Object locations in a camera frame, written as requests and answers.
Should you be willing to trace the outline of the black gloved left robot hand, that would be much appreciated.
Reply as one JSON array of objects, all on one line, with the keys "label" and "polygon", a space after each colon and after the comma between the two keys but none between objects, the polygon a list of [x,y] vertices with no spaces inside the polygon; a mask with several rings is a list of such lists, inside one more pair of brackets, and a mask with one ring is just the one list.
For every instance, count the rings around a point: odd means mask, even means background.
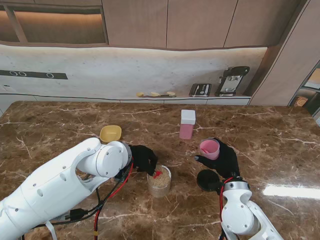
[{"label": "black gloved left robot hand", "polygon": [[133,157],[133,168],[137,172],[145,172],[153,176],[158,163],[158,157],[152,149],[144,145],[130,145],[130,150]]}]

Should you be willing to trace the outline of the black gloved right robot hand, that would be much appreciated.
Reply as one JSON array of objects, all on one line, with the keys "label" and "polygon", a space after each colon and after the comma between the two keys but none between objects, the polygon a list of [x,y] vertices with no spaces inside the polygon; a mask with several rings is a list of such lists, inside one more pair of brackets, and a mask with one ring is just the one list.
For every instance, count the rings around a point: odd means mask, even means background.
[{"label": "black gloved right robot hand", "polygon": [[235,151],[218,138],[207,138],[200,145],[201,155],[196,155],[194,159],[227,179],[239,177],[240,169]]}]

